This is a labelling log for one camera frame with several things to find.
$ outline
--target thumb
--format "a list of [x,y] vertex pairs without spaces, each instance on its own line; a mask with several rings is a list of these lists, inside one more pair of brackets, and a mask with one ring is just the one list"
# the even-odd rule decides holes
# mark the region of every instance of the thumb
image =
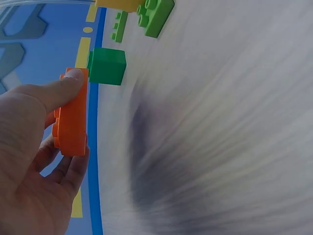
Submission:
[[72,69],[64,78],[46,85],[24,85],[13,89],[12,92],[27,94],[37,98],[46,108],[46,112],[62,107],[74,99],[84,83],[83,72]]

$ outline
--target fingernail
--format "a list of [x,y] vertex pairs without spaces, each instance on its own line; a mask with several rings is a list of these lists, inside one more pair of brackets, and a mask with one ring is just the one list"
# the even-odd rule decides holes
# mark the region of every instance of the fingernail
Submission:
[[79,69],[72,69],[64,75],[64,78],[66,77],[72,77],[79,81],[83,79],[83,72]]

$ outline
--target yellow lego brick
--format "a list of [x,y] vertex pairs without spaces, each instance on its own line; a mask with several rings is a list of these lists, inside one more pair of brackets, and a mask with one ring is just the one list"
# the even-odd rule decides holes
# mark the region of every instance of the yellow lego brick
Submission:
[[136,12],[139,5],[145,0],[95,0],[98,7],[114,8],[127,12]]

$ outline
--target lego stud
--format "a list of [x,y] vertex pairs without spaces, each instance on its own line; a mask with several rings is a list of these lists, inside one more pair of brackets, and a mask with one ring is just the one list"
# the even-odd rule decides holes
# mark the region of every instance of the lego stud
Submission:
[[137,15],[145,15],[147,12],[147,9],[145,8],[144,5],[139,5],[137,8]]
[[138,22],[139,27],[145,28],[148,26],[148,23],[149,23],[149,17],[148,16],[145,16],[145,15],[139,16],[139,22]]
[[55,124],[52,125],[52,136],[58,137],[58,131],[59,131],[59,119],[56,119]]
[[115,40],[116,39],[116,33],[111,34],[111,39]]
[[117,29],[118,28],[118,23],[115,23],[113,26],[113,29]]
[[58,118],[60,115],[60,108],[57,108],[56,110],[54,110],[54,118]]
[[154,10],[157,7],[157,0],[146,0],[145,7]]
[[54,138],[54,147],[55,148],[60,148],[60,140],[59,140],[59,138]]
[[117,12],[115,19],[116,19],[116,20],[119,20],[119,19],[121,18],[121,16],[122,16],[122,13]]

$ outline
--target finger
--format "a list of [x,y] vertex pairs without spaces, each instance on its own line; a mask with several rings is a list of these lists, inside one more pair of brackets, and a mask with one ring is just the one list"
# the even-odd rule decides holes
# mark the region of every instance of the finger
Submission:
[[86,146],[86,154],[84,156],[73,157],[65,177],[61,181],[61,185],[72,199],[75,198],[87,171],[89,152],[89,147]]
[[33,167],[37,172],[41,172],[46,166],[53,162],[58,153],[59,149],[54,147],[54,139],[50,135],[41,143],[38,153],[33,160]]
[[71,161],[72,157],[63,157],[57,167],[46,176],[46,179],[59,184],[66,176]]
[[50,112],[45,118],[45,129],[55,123],[54,113]]
[[81,70],[72,69],[63,79],[43,86],[24,85],[13,89],[11,92],[22,93],[37,98],[50,113],[74,99],[84,83]]

